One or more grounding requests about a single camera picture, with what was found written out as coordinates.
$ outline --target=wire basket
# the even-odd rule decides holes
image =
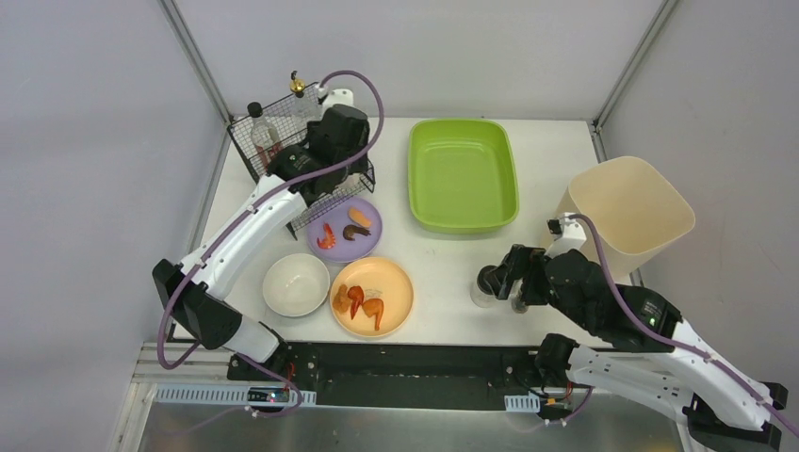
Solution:
[[[316,83],[312,83],[305,88],[305,95],[310,96],[314,105],[318,105]],[[276,153],[285,149],[286,146],[301,143],[305,139],[305,129],[298,127],[295,123],[296,113],[293,113],[291,108],[294,99],[294,94],[289,94],[283,99],[263,107],[263,116],[267,117],[269,122],[275,126],[280,136],[280,141],[276,143],[269,152],[258,152],[253,142],[250,140],[250,132],[253,129],[253,118],[251,116],[248,115],[236,120],[227,127],[227,133],[233,140],[238,155],[241,156],[241,160],[244,161],[244,166],[247,167],[247,171],[256,182],[258,182],[261,176],[268,174],[267,165],[271,159],[274,158]],[[302,123],[306,123],[312,119],[313,118],[309,116],[308,118],[304,118]],[[291,234],[294,235],[294,238],[297,238],[297,231],[299,229],[307,226],[311,221],[320,218],[325,213],[330,212],[339,204],[358,193],[364,190],[373,192],[374,186],[374,166],[369,162],[369,168],[366,173],[359,174],[355,181],[345,181],[345,183],[338,186],[333,193],[323,195],[305,209],[304,212],[294,217],[286,227]]]

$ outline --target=black motor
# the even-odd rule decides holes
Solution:
[[[286,146],[267,166],[267,173],[284,181],[303,174],[321,170],[342,162],[364,149],[369,139],[369,121],[361,110],[348,105],[333,105],[325,111],[321,121],[309,121],[305,140]],[[319,197],[333,190],[348,176],[365,173],[368,159],[364,155],[346,168],[291,186],[300,192],[305,203],[311,205]]]

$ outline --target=beige trash bin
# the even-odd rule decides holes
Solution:
[[[693,229],[693,209],[652,165],[638,157],[619,157],[575,176],[556,215],[579,212],[590,218],[602,237],[602,246],[618,280]],[[580,252],[594,262],[594,240]],[[552,243],[545,232],[541,247]]]

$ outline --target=plastic bottle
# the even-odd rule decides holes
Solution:
[[[247,105],[247,112],[253,118],[253,129],[250,131],[250,141],[255,147],[255,152],[264,164],[264,172],[272,157],[283,149],[277,127],[263,116],[264,109],[258,102]]]
[[[303,132],[308,128],[309,121],[321,120],[321,107],[311,95],[306,95],[305,82],[297,78],[297,71],[291,73],[291,93],[294,94],[294,102],[291,105],[291,118],[294,121],[295,133]]]

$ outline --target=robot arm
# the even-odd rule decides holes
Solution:
[[[351,106],[351,91],[341,91],[325,93],[321,121],[308,122],[305,140],[286,146],[269,161],[267,175],[213,237],[177,265],[164,259],[153,269],[165,310],[170,310],[173,300],[171,316],[203,347],[225,347],[258,363],[266,363],[285,347],[275,331],[242,315],[224,299],[270,234],[350,175],[368,170],[368,118]],[[341,164],[345,166],[330,168]],[[285,181],[293,185],[281,189]],[[212,257],[205,259],[210,251]],[[280,364],[270,367],[279,369]]]
[[[783,409],[785,388],[745,376],[704,342],[660,294],[617,284],[629,309],[646,327],[699,347],[713,360],[725,363],[763,401],[758,402],[710,360],[655,341],[639,330],[616,302],[599,265],[578,251],[586,236],[569,215],[548,223],[556,237],[548,250],[514,245],[502,264],[481,270],[472,290],[475,302],[484,306],[488,298],[509,299],[519,313],[532,305],[551,305],[593,336],[618,350],[640,354],[668,372],[644,370],[550,334],[536,356],[536,367],[551,379],[602,388],[641,403],[687,425],[697,441],[714,449],[778,450],[781,433],[769,423],[772,416],[764,404]]]

